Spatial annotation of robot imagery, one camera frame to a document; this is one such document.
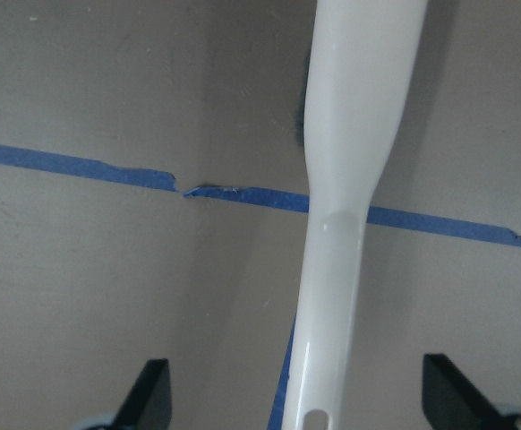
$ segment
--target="white handle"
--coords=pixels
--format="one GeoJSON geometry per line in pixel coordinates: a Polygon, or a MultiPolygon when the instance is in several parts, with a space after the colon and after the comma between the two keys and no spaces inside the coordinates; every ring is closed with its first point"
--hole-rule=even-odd
{"type": "Polygon", "coordinates": [[[304,146],[310,212],[284,430],[338,430],[363,232],[402,116],[427,0],[319,0],[304,146]]]}

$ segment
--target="blue painter's tape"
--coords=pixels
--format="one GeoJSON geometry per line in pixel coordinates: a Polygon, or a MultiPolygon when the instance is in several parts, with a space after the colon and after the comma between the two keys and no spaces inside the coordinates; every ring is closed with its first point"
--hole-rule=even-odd
{"type": "Polygon", "coordinates": [[[175,178],[167,172],[146,168],[118,168],[94,159],[81,159],[41,150],[24,150],[0,145],[0,164],[157,190],[176,191],[175,178]]]}
{"type": "Polygon", "coordinates": [[[282,417],[285,413],[286,387],[288,385],[288,369],[290,368],[290,356],[292,355],[294,336],[295,325],[293,324],[293,328],[290,331],[290,337],[288,338],[288,346],[286,347],[285,362],[282,365],[280,378],[278,379],[275,400],[272,403],[272,410],[270,411],[267,430],[280,430],[282,427],[282,417]]]}
{"type": "MultiPolygon", "coordinates": [[[[231,188],[221,186],[203,186],[184,194],[185,197],[209,197],[268,206],[285,211],[307,212],[308,196],[266,188],[231,188]]],[[[395,209],[371,206],[368,222],[380,226],[403,228],[435,235],[461,237],[464,239],[490,242],[493,244],[521,247],[521,236],[513,230],[489,224],[435,217],[422,213],[398,211],[395,209]]]]}
{"type": "Polygon", "coordinates": [[[239,188],[226,186],[199,186],[184,193],[185,197],[209,197],[282,209],[284,211],[307,212],[308,196],[268,188],[239,188]]]}

